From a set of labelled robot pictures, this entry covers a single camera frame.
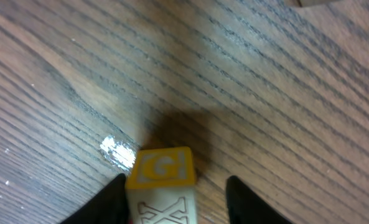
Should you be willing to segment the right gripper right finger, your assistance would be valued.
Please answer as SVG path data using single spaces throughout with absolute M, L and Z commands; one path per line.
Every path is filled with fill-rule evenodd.
M 230 224 L 292 224 L 235 175 L 227 178 L 225 193 Z

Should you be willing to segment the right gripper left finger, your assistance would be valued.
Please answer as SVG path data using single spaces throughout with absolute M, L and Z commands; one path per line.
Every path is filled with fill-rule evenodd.
M 125 183 L 125 174 L 118 174 L 82 208 L 61 224 L 128 224 L 129 206 Z

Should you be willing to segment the white number seven block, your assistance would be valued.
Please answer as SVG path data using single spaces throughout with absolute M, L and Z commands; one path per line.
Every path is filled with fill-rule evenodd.
M 189 147 L 139 151 L 125 190 L 133 224 L 197 224 Z

